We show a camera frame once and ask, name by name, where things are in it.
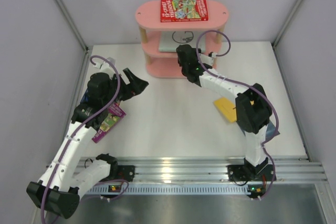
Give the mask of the pale green hardcover book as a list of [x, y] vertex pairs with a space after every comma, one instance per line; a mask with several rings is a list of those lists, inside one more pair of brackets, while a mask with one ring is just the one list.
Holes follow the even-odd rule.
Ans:
[[176, 52], [180, 45], [196, 47], [201, 31], [163, 31], [159, 42], [159, 52]]

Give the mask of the red treehouse book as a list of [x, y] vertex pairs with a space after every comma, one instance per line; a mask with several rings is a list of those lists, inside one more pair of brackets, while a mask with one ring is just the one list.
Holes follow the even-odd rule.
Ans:
[[207, 0], [160, 0], [160, 22], [208, 21]]

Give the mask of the yellow Little Prince book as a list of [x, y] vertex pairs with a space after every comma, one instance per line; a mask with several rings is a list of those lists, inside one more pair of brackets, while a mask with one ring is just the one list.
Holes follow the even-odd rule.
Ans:
[[236, 122], [236, 107], [230, 100], [225, 97], [221, 97], [214, 101], [214, 106], [228, 122]]

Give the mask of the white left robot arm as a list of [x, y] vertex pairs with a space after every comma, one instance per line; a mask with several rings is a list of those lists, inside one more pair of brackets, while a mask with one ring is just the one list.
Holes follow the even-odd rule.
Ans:
[[99, 182], [117, 178], [118, 160], [109, 154], [98, 155], [78, 175], [74, 172], [88, 143], [98, 134], [108, 117], [108, 108], [114, 102], [126, 101], [141, 94], [149, 85], [128, 68], [123, 72], [129, 83], [116, 74], [97, 72], [91, 75], [55, 158], [41, 178], [27, 186], [27, 194], [41, 211], [68, 219], [87, 191]]

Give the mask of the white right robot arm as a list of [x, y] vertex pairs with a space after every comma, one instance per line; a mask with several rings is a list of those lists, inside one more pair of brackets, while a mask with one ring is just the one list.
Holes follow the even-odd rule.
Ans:
[[213, 67], [214, 58], [205, 56], [206, 63], [198, 59], [198, 51], [190, 45], [176, 49], [177, 61], [182, 75], [193, 84], [207, 88], [229, 100], [234, 105], [236, 123], [245, 132], [246, 154], [244, 165], [235, 180], [258, 180], [268, 165], [268, 157], [262, 149], [266, 140], [267, 127], [272, 115], [266, 94], [259, 84], [247, 87], [221, 76]]

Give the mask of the pink three-tier shelf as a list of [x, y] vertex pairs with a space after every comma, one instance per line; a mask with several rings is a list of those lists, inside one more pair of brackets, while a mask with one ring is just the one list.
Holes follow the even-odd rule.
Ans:
[[214, 0], [154, 0], [135, 12], [147, 72], [157, 78], [180, 78], [178, 46], [218, 52], [229, 18], [226, 6]]

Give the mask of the purple treehouse book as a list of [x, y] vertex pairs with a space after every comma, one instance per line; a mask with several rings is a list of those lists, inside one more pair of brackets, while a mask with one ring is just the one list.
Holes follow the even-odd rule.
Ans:
[[[113, 94], [107, 95], [106, 98], [101, 99], [102, 105], [95, 105], [93, 103], [93, 98], [89, 98], [89, 90], [86, 89], [80, 101], [80, 107], [78, 109], [79, 118], [77, 120], [82, 123], [110, 102], [112, 97]], [[120, 102], [113, 102], [105, 112], [102, 112], [98, 117], [96, 117], [95, 123], [101, 121], [101, 124], [97, 129], [97, 133], [92, 138], [94, 143], [100, 142], [112, 130], [112, 128], [126, 116], [126, 113], [119, 107], [119, 105]]]

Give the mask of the dark blue book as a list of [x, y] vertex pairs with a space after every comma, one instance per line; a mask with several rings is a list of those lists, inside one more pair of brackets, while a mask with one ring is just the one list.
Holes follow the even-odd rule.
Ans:
[[266, 130], [266, 141], [270, 141], [274, 136], [280, 135], [280, 132], [276, 130], [275, 125], [270, 121]]

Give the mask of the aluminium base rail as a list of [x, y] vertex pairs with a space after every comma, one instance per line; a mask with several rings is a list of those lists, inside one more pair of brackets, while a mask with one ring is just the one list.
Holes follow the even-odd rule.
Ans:
[[[121, 104], [126, 117], [101, 142], [88, 144], [76, 173], [89, 165], [88, 158], [108, 153], [135, 166], [134, 184], [147, 184], [149, 191], [220, 193], [234, 186], [227, 165], [242, 163], [246, 142], [214, 107], [216, 94], [185, 79], [150, 76], [138, 44], [95, 45], [91, 53], [114, 58], [119, 69], [130, 68], [149, 86]], [[217, 65], [230, 78], [260, 83], [276, 108], [280, 135], [266, 145], [275, 161], [275, 185], [327, 184], [322, 164], [308, 160], [271, 44], [234, 42]]]

